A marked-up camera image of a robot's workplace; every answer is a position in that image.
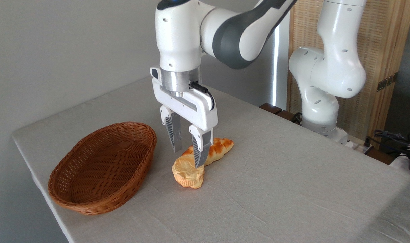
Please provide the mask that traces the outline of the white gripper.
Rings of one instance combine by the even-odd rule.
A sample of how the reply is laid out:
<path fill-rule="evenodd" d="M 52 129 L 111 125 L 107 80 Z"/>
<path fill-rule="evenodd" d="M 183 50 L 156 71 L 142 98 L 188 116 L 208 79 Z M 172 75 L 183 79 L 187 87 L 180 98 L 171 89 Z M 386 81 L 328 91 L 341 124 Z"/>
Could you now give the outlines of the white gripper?
<path fill-rule="evenodd" d="M 174 152 L 182 149 L 181 117 L 188 120 L 193 142 L 195 168 L 203 166 L 208 157 L 211 145 L 214 144 L 213 128 L 217 126 L 217 107 L 212 109 L 212 98 L 203 92 L 193 89 L 184 92 L 182 97 L 170 94 L 163 88 L 161 69 L 150 68 L 153 91 L 160 107 L 162 124 L 165 125 Z"/>

